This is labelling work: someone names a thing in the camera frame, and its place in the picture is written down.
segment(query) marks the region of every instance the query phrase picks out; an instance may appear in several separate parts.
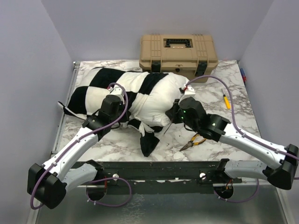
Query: gray wall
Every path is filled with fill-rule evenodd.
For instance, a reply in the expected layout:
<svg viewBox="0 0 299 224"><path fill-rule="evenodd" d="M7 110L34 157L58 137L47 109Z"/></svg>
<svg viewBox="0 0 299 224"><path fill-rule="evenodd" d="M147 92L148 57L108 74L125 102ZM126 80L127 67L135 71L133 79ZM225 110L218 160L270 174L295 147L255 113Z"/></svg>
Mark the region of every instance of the gray wall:
<svg viewBox="0 0 299 224"><path fill-rule="evenodd" d="M299 1L275 0L240 61L263 138L299 146ZM288 191L299 223L299 181Z"/></svg>
<svg viewBox="0 0 299 224"><path fill-rule="evenodd" d="M74 60L138 59L144 34L211 34L240 59L273 0L42 0Z"/></svg>
<svg viewBox="0 0 299 224"><path fill-rule="evenodd" d="M0 6L0 223L23 224L29 167L50 156L72 60L39 0Z"/></svg>

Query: toolbox handle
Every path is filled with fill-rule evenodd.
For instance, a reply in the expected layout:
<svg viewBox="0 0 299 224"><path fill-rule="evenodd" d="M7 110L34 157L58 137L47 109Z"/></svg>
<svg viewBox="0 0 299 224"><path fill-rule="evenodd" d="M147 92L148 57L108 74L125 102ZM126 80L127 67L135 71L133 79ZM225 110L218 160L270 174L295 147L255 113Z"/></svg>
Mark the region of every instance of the toolbox handle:
<svg viewBox="0 0 299 224"><path fill-rule="evenodd" d="M184 43L187 48L191 47L191 42L188 39L166 39L166 48L170 48L171 43L182 44Z"/></svg>

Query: pliers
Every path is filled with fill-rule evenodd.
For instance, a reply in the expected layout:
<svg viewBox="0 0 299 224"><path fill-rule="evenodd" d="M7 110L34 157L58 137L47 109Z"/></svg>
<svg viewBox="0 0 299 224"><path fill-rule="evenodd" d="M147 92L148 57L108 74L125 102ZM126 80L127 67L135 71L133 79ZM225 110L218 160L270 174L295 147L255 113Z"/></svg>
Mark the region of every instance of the pliers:
<svg viewBox="0 0 299 224"><path fill-rule="evenodd" d="M184 145L184 147L182 147L182 148L180 149L180 152L181 152L181 151L184 151L184 150L186 150L186 149L188 149L188 148L190 148L190 147L192 147L192 146L200 145L201 143L203 143L203 142L206 140L206 139L203 139L203 140L201 140L201 141L194 142L194 140L196 139L197 136L199 136L199 134L195 134L195 135L191 138L191 140L190 140L186 145Z"/></svg>

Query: black metal frame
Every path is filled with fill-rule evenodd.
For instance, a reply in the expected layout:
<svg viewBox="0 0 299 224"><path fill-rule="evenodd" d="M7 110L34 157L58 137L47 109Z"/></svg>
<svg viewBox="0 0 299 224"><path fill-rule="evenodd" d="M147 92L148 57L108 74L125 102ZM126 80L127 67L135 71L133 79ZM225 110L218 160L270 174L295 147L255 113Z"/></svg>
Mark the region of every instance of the black metal frame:
<svg viewBox="0 0 299 224"><path fill-rule="evenodd" d="M182 161L182 162L95 162L98 164L98 174L95 179L119 177L130 183L133 194L183 194L183 193L214 193L213 184L229 182L230 178L224 173L228 160L221 161ZM85 162L76 162L73 168L82 166ZM89 193L105 192L104 183L99 187L88 187ZM106 183L107 194L128 194L128 186L121 180L111 180Z"/></svg>

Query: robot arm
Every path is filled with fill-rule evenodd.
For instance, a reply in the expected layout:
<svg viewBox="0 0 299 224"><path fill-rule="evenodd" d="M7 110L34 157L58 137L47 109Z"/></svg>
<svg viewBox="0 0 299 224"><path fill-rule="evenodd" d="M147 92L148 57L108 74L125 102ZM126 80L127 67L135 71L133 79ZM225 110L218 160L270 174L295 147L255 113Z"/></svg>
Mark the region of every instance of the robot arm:
<svg viewBox="0 0 299 224"><path fill-rule="evenodd" d="M177 111L175 123L184 123L206 139L234 146L260 160L228 161L224 172L229 177L264 179L278 188L291 189L298 162L286 154L298 157L296 146L277 145L237 127L243 133L240 134L229 120L217 114L206 114L202 104L193 98L194 95L194 89L188 86L184 96L174 105Z"/></svg>
<svg viewBox="0 0 299 224"><path fill-rule="evenodd" d="M111 127L91 133L101 127L107 126L116 120L124 111L124 98L122 89L114 87L102 102L101 108L88 117L76 136L54 157L39 166L34 164L29 169L27 192L34 194L47 207L55 208L64 198L67 191L89 181L92 181L101 167L96 163L86 163L70 171L78 159L93 145L110 132ZM34 187L42 178L36 191Z"/></svg>

